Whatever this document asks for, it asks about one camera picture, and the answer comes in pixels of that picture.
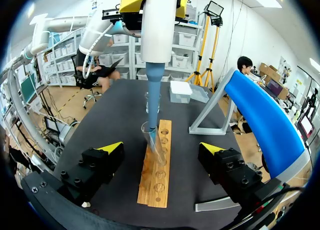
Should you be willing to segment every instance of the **office chair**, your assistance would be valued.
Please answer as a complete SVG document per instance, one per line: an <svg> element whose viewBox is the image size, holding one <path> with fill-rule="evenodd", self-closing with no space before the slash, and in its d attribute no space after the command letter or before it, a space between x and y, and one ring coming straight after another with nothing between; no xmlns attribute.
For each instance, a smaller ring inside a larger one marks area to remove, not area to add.
<svg viewBox="0 0 320 230"><path fill-rule="evenodd" d="M74 67L74 75L73 76L75 78L75 85L77 87L80 87L80 89L88 89L88 90L91 91L91 94L88 94L88 95L86 95L84 97L84 102L83 102L83 105L82 105L82 107L84 109L87 109L87 107L86 107L87 102L90 101L91 99L93 99L94 102L96 102L97 101L96 97L102 96L102 94L100 94L98 91L94 92L92 90L92 88L95 87L95 86L93 86L91 84L86 84L86 79L84 79L84 77L82 76L82 72L77 71L77 69L76 69L76 63L75 63L75 58L76 57L77 57L77 55L73 55L71 57L71 60L72 60L72 63L73 63L73 67Z"/></svg>

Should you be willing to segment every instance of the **desk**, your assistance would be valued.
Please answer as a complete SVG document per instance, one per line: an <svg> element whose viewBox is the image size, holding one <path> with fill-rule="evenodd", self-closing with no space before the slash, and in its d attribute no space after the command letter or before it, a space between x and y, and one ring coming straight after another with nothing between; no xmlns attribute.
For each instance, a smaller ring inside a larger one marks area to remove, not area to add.
<svg viewBox="0 0 320 230"><path fill-rule="evenodd" d="M64 148L54 175L77 164L81 152L122 141L125 159L109 185L103 184L91 199L89 211L116 222L144 227L192 227L220 229L232 222L240 207L211 212L195 212L194 204L225 197L198 161L200 142L240 151L233 131L225 136L190 135L205 103L171 103L170 83L162 82L158 119L172 121L170 179L167 208L138 204L137 197L147 142L141 125L147 121L145 93L147 81L117 80L93 105ZM225 116L217 104L202 127L217 128Z"/></svg>

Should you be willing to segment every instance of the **blue chair back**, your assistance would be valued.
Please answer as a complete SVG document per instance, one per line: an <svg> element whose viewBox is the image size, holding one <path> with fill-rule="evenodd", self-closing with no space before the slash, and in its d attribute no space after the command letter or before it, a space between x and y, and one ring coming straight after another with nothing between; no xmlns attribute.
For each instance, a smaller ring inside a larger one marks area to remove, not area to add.
<svg viewBox="0 0 320 230"><path fill-rule="evenodd" d="M275 178L304 152L298 133L273 99L241 72L234 72L224 90L249 124Z"/></svg>

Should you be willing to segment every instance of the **computer monitor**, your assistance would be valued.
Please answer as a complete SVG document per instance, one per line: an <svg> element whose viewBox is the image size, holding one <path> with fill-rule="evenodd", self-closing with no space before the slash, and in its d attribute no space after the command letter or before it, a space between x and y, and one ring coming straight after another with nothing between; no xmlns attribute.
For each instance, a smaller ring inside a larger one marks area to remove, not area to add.
<svg viewBox="0 0 320 230"><path fill-rule="evenodd" d="M29 103L31 98L36 94L35 87L36 87L36 81L35 81L35 74L34 73L31 74L31 76L27 77L21 83L21 92L22 92L23 97L27 103Z"/></svg>
<svg viewBox="0 0 320 230"><path fill-rule="evenodd" d="M268 89L270 89L271 92L273 92L274 95L276 95L276 96L278 96L281 93L282 89L283 89L283 87L279 83L274 81L273 79L270 79L270 81L269 81L269 83L267 84L266 87Z"/></svg>
<svg viewBox="0 0 320 230"><path fill-rule="evenodd" d="M313 130L313 126L312 126L312 123L310 122L309 118L307 116L304 116L302 118L302 120L300 121L300 124L301 124L302 129L303 129L304 133L306 134L307 138L309 138L312 133L312 130Z"/></svg>

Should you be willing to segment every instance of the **clear plastic container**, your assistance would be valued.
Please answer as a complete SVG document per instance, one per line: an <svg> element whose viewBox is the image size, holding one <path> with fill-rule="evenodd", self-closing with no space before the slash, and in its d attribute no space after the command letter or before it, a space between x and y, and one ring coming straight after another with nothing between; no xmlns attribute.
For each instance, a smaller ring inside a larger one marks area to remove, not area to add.
<svg viewBox="0 0 320 230"><path fill-rule="evenodd" d="M154 159L159 165L165 166L167 164L167 161L165 158L165 152L163 151L160 142L158 128L150 129L149 122L146 121L144 124L142 124L141 131L151 149L151 152L154 155Z"/></svg>

